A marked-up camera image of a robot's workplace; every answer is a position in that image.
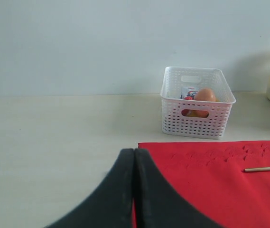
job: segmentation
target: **wooden skewer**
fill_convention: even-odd
[[[249,168],[244,169],[244,172],[262,172],[262,171],[270,171],[270,167],[262,167],[262,168]]]

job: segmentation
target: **wall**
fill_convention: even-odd
[[[264,90],[270,0],[0,0],[0,96],[159,93],[166,66]]]

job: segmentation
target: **red felt mat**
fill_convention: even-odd
[[[228,228],[270,228],[270,141],[140,143],[175,190]]]

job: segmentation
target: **white table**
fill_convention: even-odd
[[[237,99],[222,141],[270,140],[270,101]],[[120,149],[163,134],[159,95],[0,98],[0,227],[38,228],[90,194]]]

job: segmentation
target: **wooden stick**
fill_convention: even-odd
[[[270,167],[262,167],[262,168],[250,168],[244,169],[244,172],[262,172],[262,171],[270,171]]]

